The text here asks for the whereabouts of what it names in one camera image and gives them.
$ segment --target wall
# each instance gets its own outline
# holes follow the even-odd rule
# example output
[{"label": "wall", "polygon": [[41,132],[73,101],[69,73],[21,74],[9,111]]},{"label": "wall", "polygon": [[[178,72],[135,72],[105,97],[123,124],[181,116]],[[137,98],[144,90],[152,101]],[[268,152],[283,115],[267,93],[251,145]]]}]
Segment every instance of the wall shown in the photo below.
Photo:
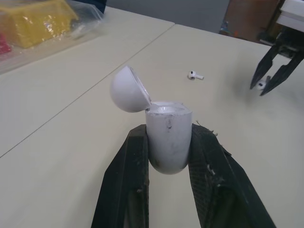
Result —
[{"label": "wall", "polygon": [[108,0],[110,7],[219,32],[229,0]]}]

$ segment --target white earbud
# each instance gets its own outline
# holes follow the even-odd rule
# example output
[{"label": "white earbud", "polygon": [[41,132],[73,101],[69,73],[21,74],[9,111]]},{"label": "white earbud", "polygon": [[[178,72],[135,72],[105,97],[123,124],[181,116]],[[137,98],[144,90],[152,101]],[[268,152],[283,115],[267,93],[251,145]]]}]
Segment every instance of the white earbud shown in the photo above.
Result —
[{"label": "white earbud", "polygon": [[195,78],[198,78],[198,79],[200,79],[200,80],[203,80],[203,79],[204,79],[203,76],[200,76],[200,75],[196,74],[195,71],[190,71],[189,74],[188,74],[188,78],[189,78],[190,80],[194,80]]},{"label": "white earbud", "polygon": [[258,90],[264,90],[266,87],[266,81],[264,80],[259,80],[259,82],[256,85]]}]

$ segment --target open lid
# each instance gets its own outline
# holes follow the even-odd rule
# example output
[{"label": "open lid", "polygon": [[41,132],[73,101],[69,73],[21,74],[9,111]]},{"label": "open lid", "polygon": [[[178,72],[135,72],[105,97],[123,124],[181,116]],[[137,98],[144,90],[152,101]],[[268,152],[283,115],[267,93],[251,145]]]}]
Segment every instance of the open lid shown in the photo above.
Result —
[{"label": "open lid", "polygon": [[148,109],[151,99],[134,70],[125,66],[111,82],[110,94],[118,108],[129,113]]}]

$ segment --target yellow object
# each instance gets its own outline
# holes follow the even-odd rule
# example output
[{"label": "yellow object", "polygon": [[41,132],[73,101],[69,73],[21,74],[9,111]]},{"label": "yellow object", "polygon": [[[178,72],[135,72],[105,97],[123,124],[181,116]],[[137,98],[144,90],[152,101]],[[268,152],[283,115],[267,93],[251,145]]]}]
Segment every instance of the yellow object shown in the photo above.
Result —
[{"label": "yellow object", "polygon": [[0,0],[0,33],[23,48],[70,31],[73,19],[65,0]]}]

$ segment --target airpod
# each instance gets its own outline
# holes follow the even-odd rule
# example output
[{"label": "airpod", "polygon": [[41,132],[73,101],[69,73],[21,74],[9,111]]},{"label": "airpod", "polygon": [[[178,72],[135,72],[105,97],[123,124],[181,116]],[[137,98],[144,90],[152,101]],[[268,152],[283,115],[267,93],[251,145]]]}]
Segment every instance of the airpod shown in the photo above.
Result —
[{"label": "airpod", "polygon": [[264,90],[266,87],[266,81],[259,80],[256,86],[257,90]]},{"label": "airpod", "polygon": [[200,76],[200,75],[196,74],[195,71],[190,71],[189,74],[188,74],[188,78],[189,78],[190,80],[194,80],[195,78],[198,78],[198,79],[200,79],[200,80],[203,80],[203,79],[204,79],[203,76]]}]

